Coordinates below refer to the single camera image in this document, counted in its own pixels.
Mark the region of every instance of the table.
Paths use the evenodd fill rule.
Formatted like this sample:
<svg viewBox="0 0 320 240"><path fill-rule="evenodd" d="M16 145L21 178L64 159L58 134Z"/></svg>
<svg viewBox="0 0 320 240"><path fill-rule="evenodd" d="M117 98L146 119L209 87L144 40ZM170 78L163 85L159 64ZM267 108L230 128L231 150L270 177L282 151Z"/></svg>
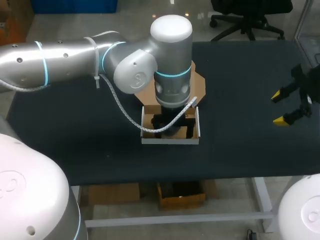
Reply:
<svg viewBox="0 0 320 240"><path fill-rule="evenodd" d="M140 130L122 115L106 84L96 89L87 78L17 93L7 120L23 142L62 168L72 186L250 177L262 213L94 220L87 227L273 220L277 205L271 211L262 177L297 176L290 187L299 176L320 172L319 107L313 106L312 118L291 127L273 124L300 105L296 93L278 104L270 99L291 81L291 68L302 61L294 43L196 42L192 56L196 72L206 79L206 96L199 104L199 145L142 145ZM139 100L118 95L139 122ZM265 222L266 231L273 231L274 224Z"/></svg>

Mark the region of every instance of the blue box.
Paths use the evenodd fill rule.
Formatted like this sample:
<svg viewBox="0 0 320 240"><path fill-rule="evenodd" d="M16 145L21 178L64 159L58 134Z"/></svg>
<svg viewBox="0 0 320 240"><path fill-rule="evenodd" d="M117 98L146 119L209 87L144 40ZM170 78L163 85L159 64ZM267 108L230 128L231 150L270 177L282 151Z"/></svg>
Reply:
<svg viewBox="0 0 320 240"><path fill-rule="evenodd" d="M118 0L31 0L35 14L112 14Z"/></svg>

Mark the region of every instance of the tiled floor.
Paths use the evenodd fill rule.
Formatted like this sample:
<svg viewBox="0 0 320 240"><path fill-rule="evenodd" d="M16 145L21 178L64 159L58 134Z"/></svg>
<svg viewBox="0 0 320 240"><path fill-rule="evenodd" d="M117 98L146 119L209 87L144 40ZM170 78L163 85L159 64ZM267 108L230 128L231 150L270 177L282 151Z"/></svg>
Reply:
<svg viewBox="0 0 320 240"><path fill-rule="evenodd" d="M30 30L28 40L57 40L93 36L108 30L122 33L128 40L134 41L149 34L150 25L156 17L166 14L189 14L193 26L194 41L209 41L230 24L219 22L217 28L210 28L210 16L214 13L210 0L119 0L115 14L65 14L37 15ZM269 23L285 30L287 39L292 39L304 0L293 0L294 9L289 14L268 16ZM275 39L277 36L265 31L255 30L257 39ZM247 40L245 35L236 32L224 40ZM6 116L14 92L0 94L0 114ZM266 178L266 185L272 202L281 194L288 177ZM95 206L94 209L82 207L87 218L126 218L172 214L194 213L235 213L253 212L257 204L253 197L248 179L217 180L220 199L212 199L194 210L160 212L157 199L143 199L138 203ZM90 240L244 240L248 228L259 231L260 240L281 240L278 233L262 233L260 221L206 222L161 224L148 226L96 228L89 231Z"/></svg>

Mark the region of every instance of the metal table frame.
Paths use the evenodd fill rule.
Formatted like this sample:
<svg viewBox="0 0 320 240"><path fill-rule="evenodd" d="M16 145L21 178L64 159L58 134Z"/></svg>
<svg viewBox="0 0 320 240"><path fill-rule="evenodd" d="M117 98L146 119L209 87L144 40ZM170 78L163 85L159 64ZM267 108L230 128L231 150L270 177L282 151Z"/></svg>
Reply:
<svg viewBox="0 0 320 240"><path fill-rule="evenodd" d="M299 42L299 36L306 16L310 12L314 0L306 0L299 24L296 28L294 41L301 51L306 62L310 64L308 57ZM263 229L265 233L275 232L278 228L278 210L281 199L287 190L296 182L301 180L303 176L293 176L285 189L281 193L277 202L272 205L267 186L263 177L252 178L255 196L259 204L260 211L244 212L244 213L224 213L224 214L193 214L193 215L171 215L171 216L150 216L150 217L131 217L131 218L114 218L114 219L96 219L86 220L87 228L102 228L116 226L133 226L133 225L151 225L151 224L172 224L172 223L196 223L196 222L221 222L221 221L241 221L241 220L263 220ZM72 186L73 193L78 201L80 201L81 187Z"/></svg>

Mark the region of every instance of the cardboard box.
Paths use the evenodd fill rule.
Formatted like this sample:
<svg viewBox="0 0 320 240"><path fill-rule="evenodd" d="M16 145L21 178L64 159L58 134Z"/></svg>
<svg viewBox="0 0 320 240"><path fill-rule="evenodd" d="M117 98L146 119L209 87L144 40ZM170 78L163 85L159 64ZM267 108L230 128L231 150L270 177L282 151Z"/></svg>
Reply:
<svg viewBox="0 0 320 240"><path fill-rule="evenodd" d="M141 126L153 129L151 119L154 114L161 113L160 105L146 105L142 107L141 114ZM193 137L186 139L187 127L182 126L181 129L174 136L165 136L165 138L155 138L155 134L151 132L140 132L142 144L179 144L179 145L191 145L199 144L200 123L199 123L199 110L198 107L189 108L186 111L186 118L195 118L195 127L193 129Z"/></svg>
<svg viewBox="0 0 320 240"><path fill-rule="evenodd" d="M206 200L199 182L158 183L159 207L161 210L194 209Z"/></svg>
<svg viewBox="0 0 320 240"><path fill-rule="evenodd" d="M214 179L202 180L201 186L207 199L220 198L217 184Z"/></svg>
<svg viewBox="0 0 320 240"><path fill-rule="evenodd" d="M138 183L106 184L89 186L88 204L108 205L140 200Z"/></svg>
<svg viewBox="0 0 320 240"><path fill-rule="evenodd" d="M191 78L190 78L190 100L197 97L195 105L206 95L205 79L196 73L196 65L192 62ZM141 125L148 129L154 129L151 124L151 119L155 114L161 113L161 106L156 100L155 80L143 90L135 94L135 96L142 102ZM193 129L193 137L186 139L187 127L181 129L174 136L162 135L161 138L155 138L154 133L145 131L140 132L142 144L179 144L179 145L197 145L199 144L200 134L200 116L198 107L189 108L186 112L187 118L195 119L195 126Z"/></svg>
<svg viewBox="0 0 320 240"><path fill-rule="evenodd" d="M33 19L30 0L0 0L0 45L24 43Z"/></svg>

